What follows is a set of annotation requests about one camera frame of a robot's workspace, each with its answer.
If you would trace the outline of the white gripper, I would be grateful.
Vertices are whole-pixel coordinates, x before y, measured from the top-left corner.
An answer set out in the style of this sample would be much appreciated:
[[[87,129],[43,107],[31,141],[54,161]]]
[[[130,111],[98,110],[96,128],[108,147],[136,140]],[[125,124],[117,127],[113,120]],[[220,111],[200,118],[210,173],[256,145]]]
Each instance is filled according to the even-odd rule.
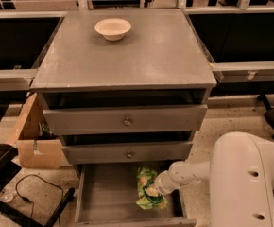
[[[156,177],[154,184],[158,192],[164,196],[171,194],[173,191],[177,190],[179,186],[171,179],[167,171],[160,173]]]

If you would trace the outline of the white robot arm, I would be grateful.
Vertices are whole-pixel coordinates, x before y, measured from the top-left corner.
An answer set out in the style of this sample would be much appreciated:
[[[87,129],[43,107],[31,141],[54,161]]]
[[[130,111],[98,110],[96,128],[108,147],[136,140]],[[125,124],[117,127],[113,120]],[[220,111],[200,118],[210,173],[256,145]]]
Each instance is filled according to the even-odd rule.
[[[209,161],[177,161],[154,184],[168,195],[200,180],[209,182],[211,227],[274,227],[274,142],[226,133]]]

